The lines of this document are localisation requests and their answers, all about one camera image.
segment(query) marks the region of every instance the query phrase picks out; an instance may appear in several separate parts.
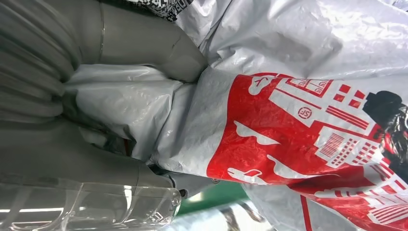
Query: sf logo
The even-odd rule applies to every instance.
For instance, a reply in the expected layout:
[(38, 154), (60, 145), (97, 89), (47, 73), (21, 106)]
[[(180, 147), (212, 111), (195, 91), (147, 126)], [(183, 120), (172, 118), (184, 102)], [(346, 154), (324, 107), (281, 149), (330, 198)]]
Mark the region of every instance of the sf logo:
[(297, 114), (302, 119), (309, 119), (310, 116), (312, 115), (312, 110), (308, 107), (302, 107), (301, 109), (299, 109)]

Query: printed window pattern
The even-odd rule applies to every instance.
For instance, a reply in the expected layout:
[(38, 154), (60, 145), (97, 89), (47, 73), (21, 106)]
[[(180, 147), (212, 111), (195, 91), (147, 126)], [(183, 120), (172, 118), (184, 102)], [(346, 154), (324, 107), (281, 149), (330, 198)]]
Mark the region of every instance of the printed window pattern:
[[(350, 92), (350, 89), (351, 87), (349, 85), (342, 84), (339, 88), (339, 92), (334, 95), (333, 99), (342, 103), (343, 100), (345, 99), (345, 95), (347, 95)], [(354, 98), (350, 100), (348, 105), (358, 109), (362, 105), (361, 100), (363, 100), (366, 97), (366, 95), (361, 91), (357, 90), (354, 93), (353, 97)]]
[(336, 154), (336, 152), (338, 152), (343, 141), (344, 137), (341, 137), (336, 133), (332, 133), (320, 152), (331, 158)]
[(286, 81), (286, 84), (309, 92), (312, 95), (322, 98), (324, 93), (326, 93), (332, 80), (316, 80), (316, 79), (296, 79), (291, 78)]
[(344, 163), (344, 160), (350, 155), (350, 152), (353, 150), (354, 146), (356, 145), (357, 141), (353, 139), (348, 139), (347, 144), (343, 147), (340, 154), (332, 160), (331, 164), (335, 166), (339, 166)]
[(391, 222), (408, 217), (408, 204), (391, 205), (376, 208), (370, 211), (369, 217), (378, 224), (389, 224)]
[(362, 150), (352, 162), (358, 165), (367, 164), (372, 159), (376, 149), (377, 147), (372, 146), (369, 143), (365, 143)]

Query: green surface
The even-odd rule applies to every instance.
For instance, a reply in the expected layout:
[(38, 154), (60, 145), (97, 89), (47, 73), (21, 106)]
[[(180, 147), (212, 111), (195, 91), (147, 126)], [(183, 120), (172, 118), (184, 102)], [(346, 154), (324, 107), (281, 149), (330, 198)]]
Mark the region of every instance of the green surface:
[(183, 200), (178, 216), (245, 199), (248, 196), (239, 183), (221, 181), (214, 187)]

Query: white plastic bag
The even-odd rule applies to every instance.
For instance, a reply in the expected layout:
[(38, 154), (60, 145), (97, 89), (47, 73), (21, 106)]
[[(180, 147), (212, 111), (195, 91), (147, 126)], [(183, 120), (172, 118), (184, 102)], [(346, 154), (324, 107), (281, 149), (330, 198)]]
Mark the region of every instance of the white plastic bag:
[(181, 82), (146, 66), (82, 65), (65, 84), (78, 108), (125, 139), (132, 156), (150, 159)]
[[(173, 155), (156, 161), (288, 184), (360, 228), (403, 230), (408, 185), (393, 157), (406, 154), (395, 136), (406, 138), (393, 129), (406, 129), (407, 22), (376, 0), (231, 1), (206, 36), (210, 67)], [(382, 109), (395, 117), (369, 109), (381, 98), (400, 105)], [(397, 122), (384, 128), (390, 118)]]
[(277, 231), (361, 231), (287, 186), (243, 185), (251, 201)]
[(184, 84), (174, 93), (170, 114), (160, 132), (157, 147), (152, 156), (152, 160), (158, 164), (166, 165), (166, 163), (161, 163), (162, 159), (169, 159), (177, 155), (174, 153), (175, 142), (184, 127), (195, 87), (196, 85), (193, 84)]

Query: transparent plastic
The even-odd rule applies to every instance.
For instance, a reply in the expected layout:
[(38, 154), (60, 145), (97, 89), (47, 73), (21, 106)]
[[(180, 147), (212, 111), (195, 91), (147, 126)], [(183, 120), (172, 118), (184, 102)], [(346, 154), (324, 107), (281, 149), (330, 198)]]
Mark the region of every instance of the transparent plastic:
[(174, 188), (0, 173), (1, 231), (156, 230), (172, 221), (180, 203)]

